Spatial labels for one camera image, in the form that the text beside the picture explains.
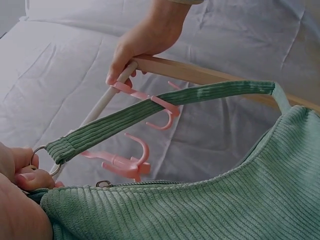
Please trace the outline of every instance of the fingernail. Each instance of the fingernail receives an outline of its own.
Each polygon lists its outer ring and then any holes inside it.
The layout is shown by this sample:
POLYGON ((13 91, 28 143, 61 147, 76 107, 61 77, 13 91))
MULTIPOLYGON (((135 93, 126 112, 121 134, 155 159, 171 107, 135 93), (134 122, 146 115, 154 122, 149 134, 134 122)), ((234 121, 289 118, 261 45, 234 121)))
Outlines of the fingernail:
POLYGON ((22 173, 22 174, 19 174, 19 176, 23 177, 27 181, 32 181, 33 179, 36 178, 36 174, 34 172, 22 173))

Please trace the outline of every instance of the metal ring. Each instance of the metal ring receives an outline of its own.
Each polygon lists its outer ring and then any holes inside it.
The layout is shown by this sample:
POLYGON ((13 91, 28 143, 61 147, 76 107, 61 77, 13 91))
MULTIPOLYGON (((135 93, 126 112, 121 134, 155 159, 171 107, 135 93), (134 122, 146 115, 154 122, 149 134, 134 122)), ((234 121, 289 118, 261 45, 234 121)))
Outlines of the metal ring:
POLYGON ((45 147, 46 147, 45 145, 42 145, 42 146, 38 147, 36 150, 34 150, 34 151, 32 152, 32 156, 31 156, 31 159, 30 159, 29 166, 32 166, 32 159, 34 158, 36 152, 38 152, 38 151, 41 150, 41 149, 45 149, 45 147))
POLYGON ((31 168, 32 170, 37 170, 38 169, 36 166, 33 166, 33 165, 29 165, 27 167, 31 168))
MULTIPOLYGON (((33 151, 33 153, 32 153, 32 156, 31 156, 31 160, 30 160, 30 163, 29 163, 29 167, 30 168, 36 168, 35 166, 33 166, 32 165, 32 159, 34 158, 34 156, 35 156, 35 154, 36 154, 36 152, 38 152, 39 150, 41 150, 41 149, 45 149, 46 148, 46 146, 45 145, 42 145, 42 146, 40 146, 40 147, 38 147, 36 150, 34 150, 33 151)), ((59 171, 60 171, 60 169, 61 169, 61 164, 59 164, 59 165, 57 165, 58 167, 56 168, 56 170, 54 170, 52 173, 50 173, 50 176, 51 177, 53 177, 54 175, 56 175, 59 171)))
POLYGON ((53 177, 54 175, 56 175, 60 169, 61 169, 61 164, 57 165, 58 167, 56 168, 56 170, 54 170, 52 173, 50 173, 50 176, 53 177))

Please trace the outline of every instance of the finger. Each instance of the finger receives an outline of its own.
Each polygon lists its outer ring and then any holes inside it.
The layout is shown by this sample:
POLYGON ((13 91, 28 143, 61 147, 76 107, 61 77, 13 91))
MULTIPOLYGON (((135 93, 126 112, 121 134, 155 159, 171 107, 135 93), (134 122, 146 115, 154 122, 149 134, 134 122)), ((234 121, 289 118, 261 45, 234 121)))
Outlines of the finger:
POLYGON ((136 70, 134 70, 133 73, 131 73, 131 77, 134 78, 135 76, 137 76, 137 71, 136 70))
POLYGON ((64 187, 65 185, 61 181, 57 181, 54 185, 55 188, 61 188, 64 187))
POLYGON ((32 148, 13 147, 11 148, 11 152, 14 159, 15 171, 28 166, 30 162, 37 168, 39 167, 39 157, 37 155, 35 155, 31 161, 33 154, 32 148))
POLYGON ((131 48, 128 45, 120 44, 113 56, 112 63, 106 78, 106 83, 109 85, 114 84, 122 71, 125 69, 126 64, 134 56, 131 48))
POLYGON ((124 82, 125 85, 128 85, 131 89, 133 87, 132 81, 130 80, 130 78, 128 78, 127 80, 125 80, 124 82))
POLYGON ((47 171, 42 169, 32 170, 30 167, 25 167, 21 170, 21 173, 16 174, 15 182, 19 188, 25 191, 55 187, 55 181, 47 171))

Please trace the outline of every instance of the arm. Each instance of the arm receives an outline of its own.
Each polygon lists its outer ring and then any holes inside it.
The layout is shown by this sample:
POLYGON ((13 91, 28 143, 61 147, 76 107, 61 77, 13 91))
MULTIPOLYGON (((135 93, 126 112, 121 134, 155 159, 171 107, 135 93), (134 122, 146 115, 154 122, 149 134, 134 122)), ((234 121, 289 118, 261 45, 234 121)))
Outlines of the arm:
POLYGON ((132 57, 156 55, 170 48, 180 37, 193 4, 202 0, 152 0, 146 17, 118 41, 106 83, 116 82, 132 57))
POLYGON ((153 0, 147 19, 158 26, 183 25, 193 4, 202 0, 153 0))

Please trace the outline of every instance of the hand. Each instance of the hand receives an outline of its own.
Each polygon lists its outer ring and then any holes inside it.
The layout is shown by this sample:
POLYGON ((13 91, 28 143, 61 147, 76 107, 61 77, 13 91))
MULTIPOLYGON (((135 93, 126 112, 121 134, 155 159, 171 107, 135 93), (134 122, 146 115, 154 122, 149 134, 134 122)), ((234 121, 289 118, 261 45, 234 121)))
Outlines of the hand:
MULTIPOLYGON (((55 183, 44 170, 28 167, 32 153, 30 148, 8 148, 0 143, 0 239, 51 240, 53 237, 46 213, 18 187, 32 191, 63 184, 55 183)), ((37 155, 32 165, 39 167, 37 155)))
POLYGON ((180 37, 189 9, 190 5, 153 0, 148 16, 119 39, 106 83, 114 84, 132 57, 153 56, 170 48, 180 37))

